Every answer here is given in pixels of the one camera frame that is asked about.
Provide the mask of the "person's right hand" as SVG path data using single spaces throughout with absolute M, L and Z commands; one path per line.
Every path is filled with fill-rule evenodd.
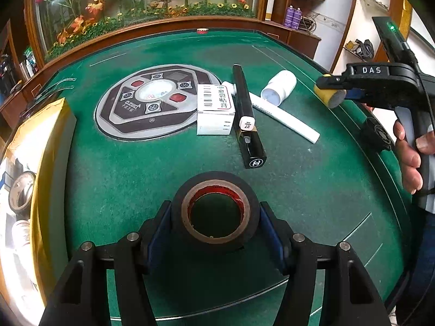
M 406 141 L 406 132 L 403 125 L 396 120 L 393 127 L 396 136 L 396 153 L 400 162 L 403 187 L 410 194 L 421 190 L 424 179 L 418 172 L 422 160 L 420 155 L 434 154 L 434 131 L 424 134 L 416 140 L 417 150 L 413 149 Z

